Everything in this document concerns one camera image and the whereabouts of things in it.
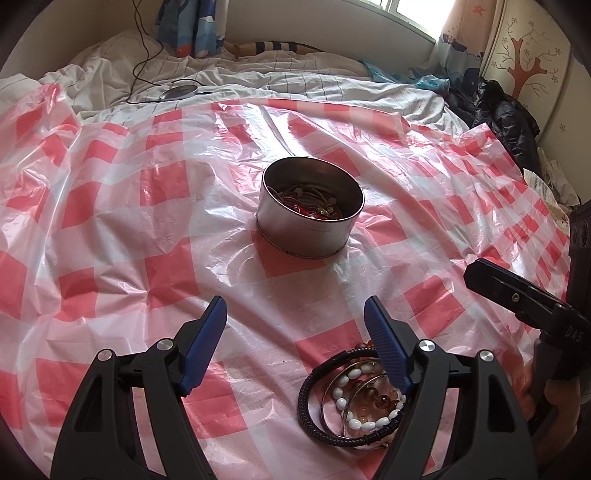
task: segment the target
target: blue plastic bag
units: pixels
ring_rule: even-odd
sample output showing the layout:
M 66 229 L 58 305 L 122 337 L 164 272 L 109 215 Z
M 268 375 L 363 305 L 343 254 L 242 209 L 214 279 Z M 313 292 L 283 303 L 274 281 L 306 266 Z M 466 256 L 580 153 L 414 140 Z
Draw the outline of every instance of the blue plastic bag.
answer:
M 382 69 L 365 60 L 360 60 L 360 62 L 369 70 L 369 74 L 371 75 L 371 78 L 374 82 L 413 85 L 416 88 L 420 88 L 422 90 L 431 90 L 432 92 L 437 93 L 449 92 L 450 82 L 448 79 L 441 79 L 435 77 L 435 75 L 425 75 L 419 79 L 411 79 L 396 73 L 390 75 L 389 73 L 386 73 Z

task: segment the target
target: jewelry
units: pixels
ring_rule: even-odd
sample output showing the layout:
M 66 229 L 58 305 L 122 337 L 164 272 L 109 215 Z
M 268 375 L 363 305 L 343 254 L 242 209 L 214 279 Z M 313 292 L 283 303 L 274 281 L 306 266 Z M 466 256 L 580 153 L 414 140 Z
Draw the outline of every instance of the jewelry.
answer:
M 349 401 L 347 403 L 343 402 L 343 397 L 339 398 L 339 402 L 340 405 L 337 404 L 337 407 L 339 410 L 342 410 L 342 416 L 343 416 L 343 424 L 342 424 L 342 436 L 346 436 L 346 428 L 349 427 L 351 430 L 363 430 L 364 432 L 372 432 L 375 429 L 380 429 L 386 425 L 388 425 L 393 419 L 395 419 L 398 416 L 398 413 L 400 412 L 400 410 L 402 410 L 402 408 L 404 407 L 404 402 L 406 401 L 406 395 L 402 395 L 400 394 L 400 390 L 395 389 L 395 393 L 397 394 L 397 398 L 399 398 L 400 400 L 398 402 L 395 403 L 396 408 L 393 408 L 391 411 L 388 411 L 388 415 L 387 416 L 383 416 L 378 418 L 376 421 L 370 421 L 367 419 L 366 415 L 369 413 L 369 409 L 365 406 L 362 406 L 359 410 L 358 410 L 358 414 L 360 418 L 356 418 L 355 415 L 353 414 L 353 412 L 351 412 L 350 407 L 353 404 L 353 401 L 355 399 L 355 397 L 359 394 L 363 392 L 363 389 L 368 387 L 365 391 L 367 392 L 369 389 L 371 390 L 375 390 L 376 395 L 378 390 L 375 387 L 371 387 L 370 385 L 372 383 L 375 383 L 376 380 L 378 380 L 379 378 L 385 378 L 386 377 L 386 373 L 384 371 L 380 371 L 379 374 L 376 377 L 372 377 L 368 380 L 366 380 L 365 382 L 363 382 L 351 395 Z M 375 401 L 375 406 L 376 408 L 380 408 L 378 407 L 378 400 L 381 400 L 381 404 L 384 403 L 384 397 L 388 398 L 387 395 L 382 395 L 380 397 L 377 398 L 377 400 Z M 388 405 L 386 405 L 386 408 L 388 408 L 388 406 L 394 402 L 388 402 Z M 324 416 L 324 411 L 323 411 L 323 404 L 321 404 L 321 416 Z
M 351 360 L 354 359 L 363 359 L 361 361 L 356 361 L 354 363 L 350 363 Z M 343 396 L 339 397 L 340 391 L 336 390 L 341 389 L 344 390 L 348 386 L 353 387 L 353 395 L 360 392 L 363 387 L 371 382 L 375 382 L 378 379 L 385 376 L 385 374 L 376 375 L 375 377 L 369 378 L 367 380 L 360 380 L 359 377 L 351 379 L 352 376 L 355 377 L 357 375 L 357 370 L 361 372 L 359 376 L 366 375 L 369 376 L 371 374 L 375 374 L 376 372 L 372 372 L 370 374 L 364 374 L 361 369 L 362 367 L 367 364 L 371 363 L 373 368 L 375 368 L 375 364 L 378 362 L 377 352 L 373 348 L 368 348 L 363 344 L 363 347 L 355 348 L 353 350 L 344 351 L 341 353 L 337 353 L 335 356 L 328 359 L 326 362 L 322 363 L 321 365 L 317 366 L 312 373 L 306 378 L 304 384 L 301 387 L 300 395 L 298 396 L 298 419 L 300 422 L 300 426 L 303 430 L 310 435 L 311 437 L 319 440 L 323 443 L 327 443 L 328 445 L 338 446 L 338 447 L 362 447 L 362 446 L 369 446 L 373 443 L 380 442 L 382 439 L 390 436 L 393 432 L 396 431 L 400 421 L 403 417 L 404 411 L 400 411 L 397 414 L 392 414 L 390 417 L 388 413 L 388 417 L 384 413 L 384 415 L 380 418 L 377 418 L 376 421 L 370 421 L 365 419 L 365 421 L 361 422 L 361 419 L 355 419 L 361 422 L 361 426 L 367 424 L 365 429 L 359 428 L 362 432 L 366 433 L 363 436 L 358 437 L 347 437 L 346 431 L 343 434 L 339 435 L 336 434 L 326 423 L 326 418 L 324 416 L 324 405 L 326 402 L 326 398 L 335 397 L 335 404 L 336 407 L 342 411 L 342 416 L 345 421 L 347 418 L 353 420 L 353 413 L 349 411 L 351 405 L 351 399 L 349 401 L 345 398 L 345 394 L 343 392 Z M 329 375 L 331 372 L 345 367 L 343 370 L 339 372 L 337 376 L 335 376 L 330 382 L 329 386 L 326 388 L 324 395 L 321 401 L 321 408 L 320 408 L 320 421 L 322 424 L 323 430 L 321 430 L 311 418 L 310 410 L 308 407 L 309 397 L 314 385 Z M 384 448 L 386 445 L 380 445 L 378 448 Z
M 282 192 L 277 192 L 269 187 L 269 191 L 286 207 L 310 218 L 319 220 L 341 220 L 343 218 L 336 199 L 330 193 L 322 193 L 312 185 L 301 183 Z

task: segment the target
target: tree decal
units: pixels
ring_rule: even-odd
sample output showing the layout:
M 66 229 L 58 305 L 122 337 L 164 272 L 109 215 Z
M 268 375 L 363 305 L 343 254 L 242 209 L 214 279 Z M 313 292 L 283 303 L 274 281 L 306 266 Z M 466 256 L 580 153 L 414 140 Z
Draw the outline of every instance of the tree decal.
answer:
M 530 21 L 530 31 L 523 35 L 521 38 L 515 38 L 512 32 L 513 26 L 517 23 L 516 18 L 512 18 L 507 23 L 507 37 L 503 37 L 501 40 L 501 46 L 504 51 L 499 51 L 496 54 L 502 57 L 501 61 L 493 61 L 492 66 L 499 70 L 506 70 L 515 80 L 515 87 L 511 96 L 513 98 L 519 98 L 519 94 L 524 87 L 532 87 L 534 93 L 539 97 L 542 93 L 546 95 L 549 93 L 546 86 L 541 83 L 538 79 L 531 81 L 531 78 L 538 75 L 552 75 L 551 81 L 554 83 L 558 82 L 558 78 L 554 75 L 558 72 L 558 69 L 549 70 L 548 63 L 553 61 L 553 57 L 562 55 L 559 48 L 555 48 L 554 52 L 548 49 L 546 53 L 540 53 L 537 56 L 533 56 L 530 52 L 530 48 L 534 48 L 534 44 L 539 45 L 538 42 L 541 39 L 550 41 L 546 36 L 545 32 L 539 33 L 535 29 L 534 22 Z

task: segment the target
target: human hand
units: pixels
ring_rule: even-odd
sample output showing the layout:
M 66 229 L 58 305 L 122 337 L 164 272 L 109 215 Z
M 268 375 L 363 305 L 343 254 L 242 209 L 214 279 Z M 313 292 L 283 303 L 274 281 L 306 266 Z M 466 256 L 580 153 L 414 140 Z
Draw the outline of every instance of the human hand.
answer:
M 529 394 L 533 379 L 534 363 L 531 361 L 513 381 L 513 390 L 526 420 L 535 413 L 534 399 Z M 534 441 L 534 453 L 539 466 L 554 460 L 577 433 L 581 401 L 579 379 L 568 382 L 548 380 L 544 395 L 558 409 L 558 416 L 545 435 Z

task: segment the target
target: tangled necklace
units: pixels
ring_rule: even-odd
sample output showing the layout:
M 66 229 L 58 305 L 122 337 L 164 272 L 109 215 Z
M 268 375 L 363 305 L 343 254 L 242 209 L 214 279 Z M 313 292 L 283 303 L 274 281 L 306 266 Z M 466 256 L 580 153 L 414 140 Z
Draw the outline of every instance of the tangled necklace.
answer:
M 282 192 L 277 192 L 269 187 L 269 191 L 283 205 L 307 217 L 317 220 L 341 220 L 343 218 L 336 199 L 311 185 L 300 183 Z

